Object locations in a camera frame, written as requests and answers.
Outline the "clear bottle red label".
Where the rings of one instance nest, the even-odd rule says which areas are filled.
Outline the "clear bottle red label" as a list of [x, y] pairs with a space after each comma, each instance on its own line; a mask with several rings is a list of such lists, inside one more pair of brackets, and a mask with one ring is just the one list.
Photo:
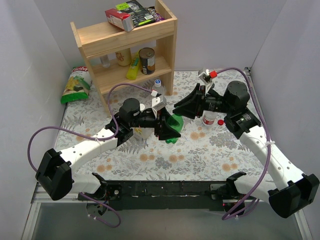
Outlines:
[[218, 114], [216, 112], [204, 111], [202, 116], [202, 123], [206, 126], [211, 126], [214, 123], [217, 115]]

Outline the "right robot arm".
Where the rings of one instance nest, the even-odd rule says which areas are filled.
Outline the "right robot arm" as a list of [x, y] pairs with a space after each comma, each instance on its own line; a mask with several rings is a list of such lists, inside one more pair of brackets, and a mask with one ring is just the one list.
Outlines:
[[206, 90], [204, 85], [196, 84], [193, 91], [174, 105], [173, 113], [184, 117], [200, 118], [204, 112], [224, 113], [227, 129], [244, 144], [263, 164], [267, 164], [267, 174], [271, 182], [263, 179], [251, 191], [256, 180], [244, 172], [227, 178], [226, 192], [232, 199], [243, 194], [261, 199], [282, 218], [308, 206], [314, 201], [319, 179], [305, 174], [296, 167], [271, 140], [259, 119], [248, 109], [250, 100], [247, 86], [240, 81], [231, 81], [223, 95], [215, 90]]

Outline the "clear bottle blue white cap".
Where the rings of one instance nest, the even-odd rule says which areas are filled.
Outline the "clear bottle blue white cap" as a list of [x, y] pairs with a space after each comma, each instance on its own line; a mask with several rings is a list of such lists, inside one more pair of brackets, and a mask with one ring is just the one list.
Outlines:
[[156, 79], [154, 81], [154, 84], [153, 84], [151, 90], [156, 91], [158, 94], [161, 94], [162, 96], [165, 95], [165, 88], [164, 88], [162, 81], [160, 79]]

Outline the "red bottle cap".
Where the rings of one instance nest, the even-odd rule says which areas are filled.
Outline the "red bottle cap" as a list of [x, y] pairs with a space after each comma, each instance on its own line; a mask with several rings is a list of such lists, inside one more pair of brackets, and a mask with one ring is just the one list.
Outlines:
[[217, 124], [220, 125], [220, 126], [222, 126], [222, 125], [224, 124], [224, 121], [223, 121], [222, 119], [219, 119], [219, 120], [217, 121]]

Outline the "green plastic bottle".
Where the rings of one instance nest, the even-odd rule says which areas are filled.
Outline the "green plastic bottle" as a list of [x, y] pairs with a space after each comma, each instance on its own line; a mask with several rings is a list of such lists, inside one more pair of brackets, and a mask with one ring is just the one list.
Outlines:
[[[173, 114], [171, 117], [167, 120], [168, 125], [176, 130], [178, 133], [182, 131], [182, 128], [184, 126], [184, 120], [181, 115], [179, 114]], [[167, 144], [175, 144], [178, 141], [178, 137], [167, 139], [165, 142]]]

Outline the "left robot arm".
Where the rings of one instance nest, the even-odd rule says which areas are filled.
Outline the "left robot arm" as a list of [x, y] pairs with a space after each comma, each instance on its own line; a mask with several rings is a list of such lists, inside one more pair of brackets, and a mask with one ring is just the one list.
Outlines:
[[141, 110], [140, 106], [137, 99], [128, 98], [115, 119], [92, 140], [84, 140], [61, 151], [52, 148], [45, 152], [35, 177], [53, 201], [69, 193], [84, 193], [95, 200], [103, 199], [107, 182], [97, 173], [82, 175], [77, 170], [98, 155], [125, 143], [133, 136], [134, 128], [153, 129], [160, 141], [181, 136], [168, 124], [171, 115], [165, 107], [154, 111], [152, 108]]

